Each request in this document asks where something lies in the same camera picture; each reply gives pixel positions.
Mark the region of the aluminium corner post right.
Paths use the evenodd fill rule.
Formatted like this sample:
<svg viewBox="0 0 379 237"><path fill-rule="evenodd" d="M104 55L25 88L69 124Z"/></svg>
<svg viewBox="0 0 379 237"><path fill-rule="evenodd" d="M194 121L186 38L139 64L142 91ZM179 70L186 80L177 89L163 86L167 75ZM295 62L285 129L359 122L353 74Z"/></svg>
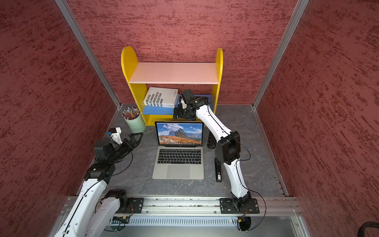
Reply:
<svg viewBox="0 0 379 237"><path fill-rule="evenodd" d="M258 108L258 105L261 101L261 99L263 98L263 95L275 73L275 70L277 68L277 66L279 65L279 62L293 36L293 33L295 32L295 29L297 28L297 25L307 7L309 3L309 0L298 0L297 1L297 4L295 6L295 9L292 13L292 16L287 24L287 27L283 33L283 36L280 40L280 43L277 47L277 50L274 54L274 57L271 61L271 64L267 70L267 73L263 79L263 82L258 90L258 93L257 93L257 96L256 98L254 99L254 102L253 102L253 109L256 110Z"/></svg>

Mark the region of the white book with black text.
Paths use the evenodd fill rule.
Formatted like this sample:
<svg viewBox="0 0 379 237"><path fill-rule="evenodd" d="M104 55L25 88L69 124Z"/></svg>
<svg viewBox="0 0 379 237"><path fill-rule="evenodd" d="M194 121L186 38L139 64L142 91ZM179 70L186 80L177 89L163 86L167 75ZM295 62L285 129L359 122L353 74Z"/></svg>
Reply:
<svg viewBox="0 0 379 237"><path fill-rule="evenodd" d="M150 87L144 105L151 107L174 108L178 97L178 89Z"/></svg>

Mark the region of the yellow wooden bookshelf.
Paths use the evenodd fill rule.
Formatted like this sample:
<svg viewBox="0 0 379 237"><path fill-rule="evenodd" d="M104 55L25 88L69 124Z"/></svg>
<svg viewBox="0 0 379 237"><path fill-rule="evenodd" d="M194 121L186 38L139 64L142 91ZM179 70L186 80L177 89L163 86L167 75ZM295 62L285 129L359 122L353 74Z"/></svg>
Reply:
<svg viewBox="0 0 379 237"><path fill-rule="evenodd" d="M224 54L218 48L214 63L183 63L183 62L139 62L135 50L131 46L124 47L121 52L121 67L141 116L147 126L154 126L156 121L173 120L172 108L159 108L152 102L145 102L148 86L156 86L162 91L175 90L175 98L179 98L179 86L212 86L209 103L213 112L216 111L223 74Z"/></svg>

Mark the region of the green pencil cup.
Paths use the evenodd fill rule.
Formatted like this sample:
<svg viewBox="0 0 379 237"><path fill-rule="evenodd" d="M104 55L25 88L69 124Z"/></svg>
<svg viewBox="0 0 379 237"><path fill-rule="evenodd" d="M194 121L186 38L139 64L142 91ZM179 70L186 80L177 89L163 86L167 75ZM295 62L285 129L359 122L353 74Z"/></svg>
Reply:
<svg viewBox="0 0 379 237"><path fill-rule="evenodd" d="M129 117L125 115L123 115L123 117L132 133L142 133L145 131L146 125L141 114L139 114L138 117L134 119L129 119Z"/></svg>

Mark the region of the aluminium corner post left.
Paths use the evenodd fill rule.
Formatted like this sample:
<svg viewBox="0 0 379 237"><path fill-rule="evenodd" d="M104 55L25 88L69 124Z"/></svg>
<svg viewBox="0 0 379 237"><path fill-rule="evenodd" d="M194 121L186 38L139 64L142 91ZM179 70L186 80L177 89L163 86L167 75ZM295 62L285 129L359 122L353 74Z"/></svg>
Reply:
<svg viewBox="0 0 379 237"><path fill-rule="evenodd" d="M90 47L89 42L87 41L82 29L80 28L78 22L76 21L67 1L64 0L55 0L55 3L57 4L60 12L62 13L63 17L65 18L66 22L68 23L69 27L71 28L72 32L74 33L76 39L80 43L82 49L84 50L87 58L89 59L92 67L96 71L98 77L100 78L103 86L105 87L106 91L108 92L108 95L111 97L112 101L114 102L117 109L119 109L122 106L122 103L115 93L114 89L111 86L111 83L109 82L104 70L102 69L96 55L94 54L93 50Z"/></svg>

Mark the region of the aluminium corner post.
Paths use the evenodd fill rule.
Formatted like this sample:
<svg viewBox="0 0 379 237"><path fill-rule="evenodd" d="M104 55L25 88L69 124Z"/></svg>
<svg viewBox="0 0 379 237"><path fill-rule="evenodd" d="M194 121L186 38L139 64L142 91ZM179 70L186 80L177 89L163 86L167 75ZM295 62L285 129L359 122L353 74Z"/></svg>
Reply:
<svg viewBox="0 0 379 237"><path fill-rule="evenodd" d="M65 18L66 22L68 23L69 27L71 28L72 32L74 33L76 39L80 43L82 49L84 50L87 58L89 59L92 67L96 71L98 77L100 78L103 86L105 87L106 91L108 92L108 95L111 97L112 101L114 102L117 109L119 109L122 106L122 103L115 93L114 89L111 86L111 83L109 82L104 70L102 69L96 55L94 54L93 50L90 47L89 42L87 41L82 29L80 28L78 22L76 21L67 1L64 0L55 0L55 3L57 4L60 12L62 13L63 17Z"/></svg>
<svg viewBox="0 0 379 237"><path fill-rule="evenodd" d="M280 40L280 43L277 47L277 50L274 54L274 57L271 61L271 64L267 70L267 73L263 79L263 82L258 90L258 93L257 93L257 96L256 98L254 99L254 102L253 102L253 109L256 110L258 108L258 105L261 101L261 99L263 98L263 95L275 73L275 70L277 68L277 66L279 65L279 62L293 36L293 33L295 32L295 29L297 28L297 25L307 7L309 3L309 0L298 0L297 1L297 4L295 6L295 9L292 13L292 16L287 24L287 27L283 33L283 36Z"/></svg>

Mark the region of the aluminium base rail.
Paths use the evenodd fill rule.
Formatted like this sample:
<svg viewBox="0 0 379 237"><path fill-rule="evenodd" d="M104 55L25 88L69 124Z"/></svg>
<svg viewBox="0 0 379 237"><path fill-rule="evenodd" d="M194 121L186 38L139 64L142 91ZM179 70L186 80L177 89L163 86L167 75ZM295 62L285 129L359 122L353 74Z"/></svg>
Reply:
<svg viewBox="0 0 379 237"><path fill-rule="evenodd" d="M153 196L129 195L129 198L143 198L133 201L133 209L114 213L114 216L303 216L300 205L294 197L256 197L249 212L236 213L233 205L220 202L218 196Z"/></svg>

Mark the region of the silver laptop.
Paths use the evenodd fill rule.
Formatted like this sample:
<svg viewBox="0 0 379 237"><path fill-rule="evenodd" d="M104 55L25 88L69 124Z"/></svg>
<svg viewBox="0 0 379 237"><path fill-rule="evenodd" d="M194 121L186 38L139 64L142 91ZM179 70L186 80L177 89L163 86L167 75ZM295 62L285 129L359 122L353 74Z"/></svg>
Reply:
<svg viewBox="0 0 379 237"><path fill-rule="evenodd" d="M156 121L155 128L158 150L153 179L204 179L204 123Z"/></svg>

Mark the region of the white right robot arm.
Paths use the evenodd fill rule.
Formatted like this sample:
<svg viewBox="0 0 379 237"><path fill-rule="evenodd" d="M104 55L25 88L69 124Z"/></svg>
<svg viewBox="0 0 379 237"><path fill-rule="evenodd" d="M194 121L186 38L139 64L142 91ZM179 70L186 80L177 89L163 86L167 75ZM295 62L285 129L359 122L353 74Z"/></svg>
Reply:
<svg viewBox="0 0 379 237"><path fill-rule="evenodd" d="M231 183L233 208L239 213L246 213L253 208L250 191L244 182L240 167L241 143L237 131L227 128L211 110L205 97L184 95L179 97L178 107L174 109L174 119L200 119L209 129L216 140L215 155L227 171Z"/></svg>

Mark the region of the coloured pencils bundle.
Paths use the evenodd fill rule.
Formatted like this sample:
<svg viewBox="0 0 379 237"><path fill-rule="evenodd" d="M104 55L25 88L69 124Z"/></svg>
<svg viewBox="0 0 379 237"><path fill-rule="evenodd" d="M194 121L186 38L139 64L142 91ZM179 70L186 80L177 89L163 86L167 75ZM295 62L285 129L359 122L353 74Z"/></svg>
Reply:
<svg viewBox="0 0 379 237"><path fill-rule="evenodd" d="M122 116L126 120L133 120L138 118L140 115L140 111L137 108L128 107L127 110L122 112Z"/></svg>

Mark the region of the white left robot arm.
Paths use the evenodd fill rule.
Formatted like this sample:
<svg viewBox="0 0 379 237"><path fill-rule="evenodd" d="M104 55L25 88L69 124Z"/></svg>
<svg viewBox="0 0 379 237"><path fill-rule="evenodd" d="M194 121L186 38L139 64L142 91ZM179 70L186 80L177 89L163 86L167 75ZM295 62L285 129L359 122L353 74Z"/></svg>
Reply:
<svg viewBox="0 0 379 237"><path fill-rule="evenodd" d="M112 128L108 135L95 143L95 161L86 173L75 204L55 236L98 237L114 219L126 225L128 221L120 217L121 214L132 216L142 212L143 198L129 198L124 189L109 190L105 196L102 193L110 179L118 175L116 164L137 148L143 134L132 133L121 139L118 128Z"/></svg>

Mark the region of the black stapler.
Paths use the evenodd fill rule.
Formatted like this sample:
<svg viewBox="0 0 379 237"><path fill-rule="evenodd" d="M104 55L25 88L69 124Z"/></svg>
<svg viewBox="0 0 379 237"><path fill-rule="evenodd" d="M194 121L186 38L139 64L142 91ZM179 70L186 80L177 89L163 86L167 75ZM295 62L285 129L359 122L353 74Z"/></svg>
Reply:
<svg viewBox="0 0 379 237"><path fill-rule="evenodd" d="M215 163L215 179L216 179L216 182L221 182L222 181L221 162L217 158L215 158L214 163Z"/></svg>

